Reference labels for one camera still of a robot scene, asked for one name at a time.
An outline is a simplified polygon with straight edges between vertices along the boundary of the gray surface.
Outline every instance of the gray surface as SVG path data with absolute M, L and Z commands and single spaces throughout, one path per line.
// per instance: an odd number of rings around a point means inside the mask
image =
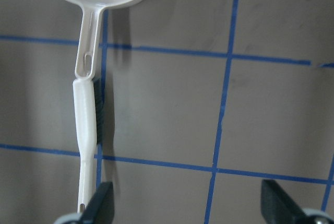
M 114 224 L 202 223 L 210 174 L 105 161 L 103 180 L 114 181 Z
M 240 0 L 234 52 L 332 62 L 333 0 Z
M 104 154 L 211 166 L 225 60 L 109 54 Z
M 1 149 L 0 164 L 1 223 L 53 223 L 76 211 L 79 157 Z
M 115 222 L 205 221 L 224 109 L 217 167 L 240 175 L 216 174 L 209 224 L 263 223 L 261 177 L 245 171 L 322 179 L 279 180 L 302 207 L 321 207 L 334 149 L 334 71 L 317 65 L 332 62 L 333 0 L 239 0 L 233 53 L 312 66 L 232 60 L 220 108 L 232 1 L 144 0 L 109 12 L 109 43 L 158 48 L 107 51 L 103 154 L 117 161 L 103 162 L 102 180 L 115 184 Z M 80 8 L 62 0 L 0 0 L 0 223 L 52 223 L 76 209 L 79 158 L 43 152 L 78 151 L 77 47 L 31 37 L 76 41 L 80 20 Z M 327 210 L 334 215 L 333 192 Z
M 325 186 L 277 181 L 286 192 L 300 205 L 319 208 Z M 210 223 L 263 223 L 260 212 L 261 178 L 238 175 L 218 174 L 216 179 Z
M 331 69 L 233 61 L 219 167 L 327 179 L 333 84 Z
M 145 0 L 111 16 L 110 40 L 227 51 L 232 0 Z

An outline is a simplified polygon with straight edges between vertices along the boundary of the blue tape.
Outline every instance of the blue tape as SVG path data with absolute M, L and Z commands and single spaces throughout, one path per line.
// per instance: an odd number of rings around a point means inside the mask
M 104 103 L 105 98 L 105 78 L 106 78 L 106 58 L 108 53 L 108 10 L 103 13 L 103 24 L 102 24 L 102 60 L 101 60 L 101 96 Z M 101 183 L 102 176 L 102 150 L 103 143 L 98 144 L 97 167 L 96 167 L 96 188 Z
M 186 49 L 172 49 L 172 48 L 155 48 L 155 47 L 152 47 L 152 46 L 132 47 L 132 50 L 145 51 L 145 52 L 157 52 L 157 53 L 192 55 L 192 56 L 202 56 L 202 57 L 217 57 L 217 58 L 226 58 L 227 57 L 226 53 L 220 53 L 220 52 L 197 51 L 197 50 L 186 50 Z
M 0 35 L 0 40 L 43 43 L 43 44 L 60 44 L 60 45 L 79 44 L 79 41 L 76 40 L 47 39 L 47 38 L 21 37 L 21 36 L 9 36 L 9 35 Z
M 79 152 L 63 151 L 63 150 L 58 150 L 58 149 L 25 147 L 25 146 L 16 146 L 16 145 L 8 145 L 8 144 L 0 144 L 0 148 L 9 149 L 9 150 L 16 150 L 16 151 L 40 152 L 40 153 L 43 153 L 43 154 L 67 155 L 67 156 L 80 157 Z
M 217 126 L 217 133 L 216 133 L 216 142 L 214 145 L 214 152 L 213 152 L 213 161 L 212 161 L 213 170 L 212 170 L 212 177 L 211 177 L 210 184 L 209 184 L 204 224 L 208 224 L 210 221 L 212 199 L 213 199 L 213 194 L 214 194 L 214 184 L 216 182 L 217 163 L 218 163 L 218 158 L 219 158 L 219 150 L 220 150 L 221 136 L 222 136 L 222 124 L 223 124 L 223 119 L 224 119 L 225 109 L 226 109 L 230 73 L 231 73 L 231 65 L 232 65 L 232 57 L 233 57 L 232 52 L 233 52 L 234 38 L 235 38 L 235 27 L 236 27 L 236 19 L 237 19 L 238 2 L 239 0 L 233 0 L 230 34 L 229 34 L 229 44 L 228 44 L 228 52 L 227 52 L 228 59 L 226 61 L 226 66 L 225 66 L 224 83 L 223 83 L 223 90 L 222 90 L 222 97 L 221 97 L 220 111 L 219 111 L 219 118 L 218 118 L 218 126 Z
M 334 68 L 334 63 L 324 63 L 324 64 L 319 65 L 319 67 Z
M 333 176 L 334 176 L 334 155 L 333 155 L 332 163 L 331 163 L 330 170 L 329 170 L 328 180 L 326 182 L 326 189 L 325 189 L 325 194 L 323 198 L 323 203 L 321 205 L 322 211 L 326 211 L 326 208 L 327 208 L 328 198 L 330 195 L 330 190 L 331 190 L 332 182 L 333 182 Z
M 246 61 L 274 62 L 274 63 L 305 65 L 305 66 L 311 66 L 312 64 L 311 61 L 308 60 L 293 60 L 290 58 L 278 58 L 278 57 L 267 57 L 267 56 L 256 56 L 256 55 L 232 54 L 232 57 L 237 60 L 246 60 Z
M 166 162 L 166 161 L 134 159 L 134 158 L 126 158 L 126 157 L 106 156 L 106 155 L 103 156 L 103 159 L 110 160 L 110 161 L 121 161 L 121 162 L 145 164 L 145 165 L 168 167 L 168 168 L 198 170 L 198 171 L 204 171 L 204 172 L 212 171 L 211 167 L 196 166 L 196 165 L 191 165 L 191 164 L 182 164 L 182 163 L 174 163 L 174 162 Z
M 132 45 L 127 45 L 127 44 L 108 43 L 107 47 L 108 48 L 113 48 L 113 49 L 123 49 L 123 50 L 132 50 L 133 49 Z
M 241 176 L 259 177 L 259 178 L 263 178 L 263 179 L 296 181 L 296 182 L 307 182 L 307 183 L 314 183 L 314 184 L 327 184 L 327 182 L 328 182 L 327 180 L 322 180 L 322 179 L 313 179 L 313 178 L 298 177 L 298 176 L 289 176 L 289 175 L 280 175 L 280 174 L 272 174 L 272 173 L 259 173 L 259 172 L 233 170 L 233 169 L 224 169 L 224 168 L 218 168 L 217 172 L 218 173 L 224 173 L 224 174 L 233 174 L 233 175 L 241 175 Z

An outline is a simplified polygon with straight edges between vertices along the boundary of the brush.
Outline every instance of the brush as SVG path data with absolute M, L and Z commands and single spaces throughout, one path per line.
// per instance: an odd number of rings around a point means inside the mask
M 103 101 L 100 79 L 75 79 L 73 95 L 80 152 L 78 213 L 82 213 L 92 196 L 94 153 L 97 143 L 102 141 Z

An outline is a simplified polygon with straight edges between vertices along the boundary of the plastic utensil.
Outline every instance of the plastic utensil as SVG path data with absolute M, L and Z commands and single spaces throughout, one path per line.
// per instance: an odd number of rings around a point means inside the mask
M 141 0 L 66 0 L 82 9 L 78 54 L 73 82 L 76 130 L 80 151 L 78 212 L 92 196 L 93 158 L 96 149 L 96 115 L 92 78 L 96 71 L 102 12 L 131 6 Z

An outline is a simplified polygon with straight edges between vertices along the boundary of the black clamp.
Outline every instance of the black clamp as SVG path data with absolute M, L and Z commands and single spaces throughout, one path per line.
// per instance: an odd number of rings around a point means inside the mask
M 261 213 L 267 224 L 334 224 L 323 211 L 302 210 L 274 180 L 262 180 Z
M 82 214 L 61 216 L 55 224 L 111 224 L 114 214 L 113 183 L 103 182 Z

